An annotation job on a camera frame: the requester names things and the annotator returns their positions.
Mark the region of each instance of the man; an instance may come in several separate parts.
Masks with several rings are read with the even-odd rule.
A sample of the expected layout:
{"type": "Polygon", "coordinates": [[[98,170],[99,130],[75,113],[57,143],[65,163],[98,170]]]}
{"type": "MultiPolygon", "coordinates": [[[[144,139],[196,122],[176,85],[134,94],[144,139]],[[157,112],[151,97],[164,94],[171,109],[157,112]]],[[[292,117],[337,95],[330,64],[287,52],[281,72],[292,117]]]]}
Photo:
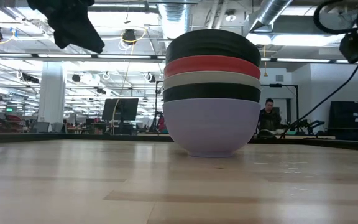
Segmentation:
{"type": "Polygon", "coordinates": [[[265,108],[259,113],[259,130],[276,131],[280,128],[281,117],[273,111],[274,101],[267,99],[265,108]]]}

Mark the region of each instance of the white bowl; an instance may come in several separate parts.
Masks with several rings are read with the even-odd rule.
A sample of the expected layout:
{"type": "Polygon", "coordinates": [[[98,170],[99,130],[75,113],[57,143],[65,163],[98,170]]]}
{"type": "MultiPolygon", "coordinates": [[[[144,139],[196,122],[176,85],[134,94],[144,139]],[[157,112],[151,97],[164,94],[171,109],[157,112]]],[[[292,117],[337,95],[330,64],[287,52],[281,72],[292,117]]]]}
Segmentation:
{"type": "Polygon", "coordinates": [[[253,101],[196,98],[163,105],[172,139],[190,156],[231,157],[253,137],[260,105],[253,101]]]}

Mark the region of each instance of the bowl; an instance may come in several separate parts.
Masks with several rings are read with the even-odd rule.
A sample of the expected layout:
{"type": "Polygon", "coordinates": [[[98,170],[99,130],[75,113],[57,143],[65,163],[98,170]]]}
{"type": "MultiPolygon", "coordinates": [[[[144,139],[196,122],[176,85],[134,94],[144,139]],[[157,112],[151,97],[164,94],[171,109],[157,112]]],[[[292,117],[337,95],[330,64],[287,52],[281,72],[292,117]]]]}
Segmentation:
{"type": "Polygon", "coordinates": [[[194,55],[222,55],[260,65],[259,49],[244,36],[225,30],[195,30],[175,38],[167,48],[166,63],[194,55]]]}
{"type": "Polygon", "coordinates": [[[237,83],[260,88],[260,81],[250,75],[235,72],[186,72],[164,79],[164,89],[195,83],[237,83]]]}
{"type": "Polygon", "coordinates": [[[202,98],[163,105],[172,139],[196,157],[231,157],[253,137],[260,105],[253,101],[202,98]]]}
{"type": "Polygon", "coordinates": [[[260,89],[236,83],[194,83],[164,90],[164,102],[195,98],[229,98],[259,102],[260,89]]]}
{"type": "Polygon", "coordinates": [[[260,78],[260,70],[256,65],[238,58],[220,55],[199,55],[174,60],[165,66],[164,76],[168,78],[180,73],[201,71],[236,72],[256,79],[260,78]]]}

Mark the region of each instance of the yellow cable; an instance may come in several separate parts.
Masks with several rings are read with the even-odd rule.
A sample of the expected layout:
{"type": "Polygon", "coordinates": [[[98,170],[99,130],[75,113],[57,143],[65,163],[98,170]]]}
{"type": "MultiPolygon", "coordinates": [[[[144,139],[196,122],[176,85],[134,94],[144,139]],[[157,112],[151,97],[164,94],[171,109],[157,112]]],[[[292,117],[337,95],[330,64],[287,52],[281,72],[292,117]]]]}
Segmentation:
{"type": "MultiPolygon", "coordinates": [[[[265,45],[265,47],[264,47],[264,57],[266,58],[266,45],[265,45]]],[[[265,77],[268,76],[268,74],[267,74],[267,62],[265,62],[265,74],[264,74],[264,76],[265,76],[265,77]]]]}
{"type": "Polygon", "coordinates": [[[6,43],[8,43],[9,41],[13,40],[14,37],[15,37],[15,32],[12,31],[12,37],[11,37],[9,40],[7,40],[7,41],[0,42],[0,44],[6,44],[6,43]]]}
{"type": "Polygon", "coordinates": [[[142,36],[139,37],[138,39],[136,39],[136,40],[124,40],[124,38],[122,38],[122,36],[124,35],[124,33],[122,33],[122,34],[121,34],[121,40],[124,41],[124,42],[127,42],[127,43],[133,43],[133,42],[137,42],[138,40],[143,39],[144,35],[146,35],[146,33],[147,33],[147,29],[146,29],[145,27],[142,27],[142,28],[144,29],[144,32],[143,32],[142,36]]]}
{"type": "MultiPolygon", "coordinates": [[[[135,48],[135,45],[132,46],[131,54],[134,53],[134,48],[135,48]]],[[[115,135],[115,132],[114,132],[114,115],[116,115],[117,105],[118,105],[119,99],[120,99],[120,97],[122,95],[122,91],[124,91],[124,85],[125,85],[125,81],[127,80],[130,65],[131,65],[131,62],[128,62],[127,72],[125,73],[124,81],[122,81],[122,88],[121,88],[121,91],[119,92],[119,96],[118,96],[116,105],[114,106],[114,110],[112,111],[112,135],[115,135]]]]}

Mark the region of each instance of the black cloth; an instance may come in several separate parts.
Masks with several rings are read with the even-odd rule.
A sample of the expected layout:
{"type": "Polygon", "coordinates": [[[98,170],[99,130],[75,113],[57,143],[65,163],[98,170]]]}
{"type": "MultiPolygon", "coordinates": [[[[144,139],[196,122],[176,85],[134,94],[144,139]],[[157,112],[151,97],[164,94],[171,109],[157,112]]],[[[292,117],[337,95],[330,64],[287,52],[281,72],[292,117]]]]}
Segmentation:
{"type": "Polygon", "coordinates": [[[259,123],[259,130],[276,131],[280,128],[281,117],[274,111],[268,113],[262,109],[259,113],[259,123]]]}

